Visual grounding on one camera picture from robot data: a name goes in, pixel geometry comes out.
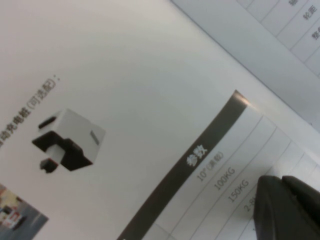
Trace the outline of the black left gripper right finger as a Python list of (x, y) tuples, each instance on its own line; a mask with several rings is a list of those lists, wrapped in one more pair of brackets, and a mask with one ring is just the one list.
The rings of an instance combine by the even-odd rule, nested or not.
[(285, 175), (282, 182), (289, 188), (296, 197), (299, 204), (306, 211), (308, 216), (317, 224), (320, 224), (320, 192), (309, 186), (300, 179)]

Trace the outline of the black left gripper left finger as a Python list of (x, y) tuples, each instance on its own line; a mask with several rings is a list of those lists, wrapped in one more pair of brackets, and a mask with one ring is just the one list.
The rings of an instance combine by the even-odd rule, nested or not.
[(258, 179), (253, 213), (258, 240), (318, 240), (317, 225), (299, 204), (282, 178)]

